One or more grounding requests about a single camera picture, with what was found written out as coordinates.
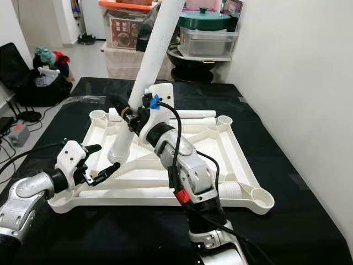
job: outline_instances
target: white pole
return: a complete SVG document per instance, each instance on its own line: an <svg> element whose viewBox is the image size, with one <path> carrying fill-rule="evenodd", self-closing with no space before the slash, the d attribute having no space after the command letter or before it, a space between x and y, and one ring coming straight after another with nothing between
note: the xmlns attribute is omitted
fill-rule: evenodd
<svg viewBox="0 0 353 265"><path fill-rule="evenodd" d="M130 95L129 105L134 111L142 105L142 95L145 89L156 81L184 4L185 0L163 0L161 4ZM133 132L129 131L126 124L123 125L109 150L110 163L126 162L130 155L132 138Z"/></svg>

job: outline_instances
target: white wall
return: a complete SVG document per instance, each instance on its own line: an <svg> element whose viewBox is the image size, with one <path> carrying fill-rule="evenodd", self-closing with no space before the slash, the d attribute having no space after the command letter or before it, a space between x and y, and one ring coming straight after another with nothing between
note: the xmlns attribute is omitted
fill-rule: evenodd
<svg viewBox="0 0 353 265"><path fill-rule="evenodd" d="M54 5L48 0L19 0L19 22L31 49L36 46L62 47Z"/></svg>
<svg viewBox="0 0 353 265"><path fill-rule="evenodd" d="M14 43L22 58L31 68L32 59L23 37L11 0L0 0L0 46ZM0 108L5 105L13 93L0 83Z"/></svg>
<svg viewBox="0 0 353 265"><path fill-rule="evenodd" d="M246 0L233 62L223 69L224 81L260 115L351 253L352 10L352 0Z"/></svg>
<svg viewBox="0 0 353 265"><path fill-rule="evenodd" d="M82 10L80 18L75 19L72 13L70 0L52 0L52 2L60 26L59 30L62 43L74 44L77 41L77 37L85 32Z"/></svg>

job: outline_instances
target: tile floor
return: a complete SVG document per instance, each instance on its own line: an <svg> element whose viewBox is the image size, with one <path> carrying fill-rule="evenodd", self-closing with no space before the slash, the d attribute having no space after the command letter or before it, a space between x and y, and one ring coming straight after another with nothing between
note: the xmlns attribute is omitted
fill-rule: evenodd
<svg viewBox="0 0 353 265"><path fill-rule="evenodd" d="M73 72L73 75L76 79L74 86L80 80L81 77L108 77L108 73L106 71L106 65L105 65L105 55L100 51L100 48L103 45L103 43L104 43L103 41L97 41L94 45L77 44L70 48L66 47L66 48L58 49L62 51L64 54L66 54L67 56L69 56L71 59L70 69ZM60 108L61 108L61 104L46 112L45 117L42 120L42 124L43 124L42 128L37 131L31 132L29 138L27 139L27 142L23 147L15 148L17 154L23 153L33 148L35 143L38 141L39 137L45 131L45 129L47 128L47 126L49 125L53 117L56 115L56 113L60 110ZM40 113L43 113L45 109L47 108L35 108L35 110ZM9 110L3 116L13 116L13 113ZM29 129L35 130L39 127L40 127L40 124L36 124L29 127ZM5 141L1 143L1 147L2 148L0 150L0 166L5 164L5 163L1 163L1 161L4 161L5 159L8 158L4 149L6 149L6 151L8 151L10 155L13 154L13 151ZM25 157L15 162L16 168L18 168L21 165L24 159ZM6 179L10 178L13 172L14 172L13 165L8 166L6 170L0 175L0 182L3 182ZM3 190L6 184L7 182L0 184L0 192Z"/></svg>

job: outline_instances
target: black bag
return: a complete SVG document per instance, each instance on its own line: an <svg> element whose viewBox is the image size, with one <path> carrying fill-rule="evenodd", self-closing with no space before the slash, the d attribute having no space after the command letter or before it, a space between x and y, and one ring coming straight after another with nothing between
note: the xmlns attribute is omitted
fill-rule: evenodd
<svg viewBox="0 0 353 265"><path fill-rule="evenodd" d="M16 100L22 106L49 107L67 98L72 83L62 74L48 86L37 87L34 78L38 70L30 70L13 43L0 47L0 81L15 91Z"/></svg>

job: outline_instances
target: black tablecloth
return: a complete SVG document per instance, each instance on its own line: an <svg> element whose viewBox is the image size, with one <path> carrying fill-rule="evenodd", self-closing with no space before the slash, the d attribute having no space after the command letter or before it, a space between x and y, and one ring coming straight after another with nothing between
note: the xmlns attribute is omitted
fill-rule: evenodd
<svg viewBox="0 0 353 265"><path fill-rule="evenodd" d="M133 81L82 78L72 96L114 95L128 98ZM280 265L353 264L345 239L305 185L259 117L231 84L174 84L178 109L214 109L233 119L232 129L260 185L275 198L260 216L248 209L225 208L233 227L260 245ZM108 104L64 105L36 146L82 141L88 113ZM52 168L58 149L29 155L11 183ZM6 198L2 193L1 202ZM247 246L256 264L266 264ZM192 264L186 217L179 207L87 206L55 214L43 205L15 264Z"/></svg>

